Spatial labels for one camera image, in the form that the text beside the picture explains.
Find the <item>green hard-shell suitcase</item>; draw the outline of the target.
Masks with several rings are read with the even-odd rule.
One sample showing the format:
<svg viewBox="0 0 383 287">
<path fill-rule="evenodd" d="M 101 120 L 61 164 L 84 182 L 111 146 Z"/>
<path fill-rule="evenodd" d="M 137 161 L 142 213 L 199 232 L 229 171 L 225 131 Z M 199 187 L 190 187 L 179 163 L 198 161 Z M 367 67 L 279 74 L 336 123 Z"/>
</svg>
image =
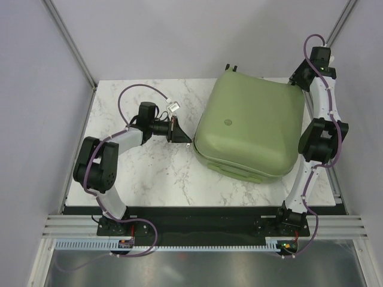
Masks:
<svg viewBox="0 0 383 287">
<path fill-rule="evenodd" d="M 299 157 L 304 110 L 299 87 L 227 65 L 194 134 L 194 154 L 207 168 L 240 181 L 277 181 Z"/>
</svg>

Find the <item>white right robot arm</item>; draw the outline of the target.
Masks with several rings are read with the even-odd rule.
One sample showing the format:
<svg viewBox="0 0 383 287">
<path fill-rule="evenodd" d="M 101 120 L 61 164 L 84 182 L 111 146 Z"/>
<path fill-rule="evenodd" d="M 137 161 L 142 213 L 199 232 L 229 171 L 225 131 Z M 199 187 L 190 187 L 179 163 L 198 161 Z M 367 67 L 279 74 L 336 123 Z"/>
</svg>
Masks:
<svg viewBox="0 0 383 287">
<path fill-rule="evenodd" d="M 275 231 L 283 236 L 309 235 L 308 200 L 320 173 L 337 162 L 349 130 L 336 106 L 336 70 L 330 58 L 328 47 L 314 47 L 290 77 L 292 84 L 311 94 L 313 118 L 299 140 L 301 160 L 292 190 L 274 220 Z"/>
</svg>

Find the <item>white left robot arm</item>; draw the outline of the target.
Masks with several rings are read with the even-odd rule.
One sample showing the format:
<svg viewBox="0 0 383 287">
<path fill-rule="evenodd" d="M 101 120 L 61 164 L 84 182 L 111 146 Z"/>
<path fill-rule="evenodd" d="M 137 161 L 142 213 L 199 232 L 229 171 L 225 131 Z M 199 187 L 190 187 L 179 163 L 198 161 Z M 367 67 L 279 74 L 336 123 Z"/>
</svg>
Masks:
<svg viewBox="0 0 383 287">
<path fill-rule="evenodd" d="M 132 148 L 145 144 L 153 135 L 163 136 L 169 143 L 190 144 L 192 139 L 182 130 L 176 116 L 160 120 L 153 102 L 142 102 L 138 114 L 128 126 L 104 140 L 84 138 L 73 178 L 87 194 L 95 197 L 101 207 L 98 236 L 125 236 L 134 223 L 129 219 L 127 206 L 122 202 L 115 181 L 118 157 Z"/>
</svg>

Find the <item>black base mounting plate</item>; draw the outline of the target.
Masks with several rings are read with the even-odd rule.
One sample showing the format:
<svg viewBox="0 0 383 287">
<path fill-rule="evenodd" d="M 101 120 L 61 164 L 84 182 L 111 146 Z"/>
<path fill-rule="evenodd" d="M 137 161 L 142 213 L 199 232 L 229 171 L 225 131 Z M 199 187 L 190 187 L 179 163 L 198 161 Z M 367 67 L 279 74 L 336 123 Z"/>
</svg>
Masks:
<svg viewBox="0 0 383 287">
<path fill-rule="evenodd" d="M 113 237 L 133 236 L 146 245 L 263 243 L 268 237 L 309 237 L 309 227 L 307 236 L 277 232 L 277 211 L 277 207 L 130 207 L 124 222 L 134 226 L 125 236 Z"/>
</svg>

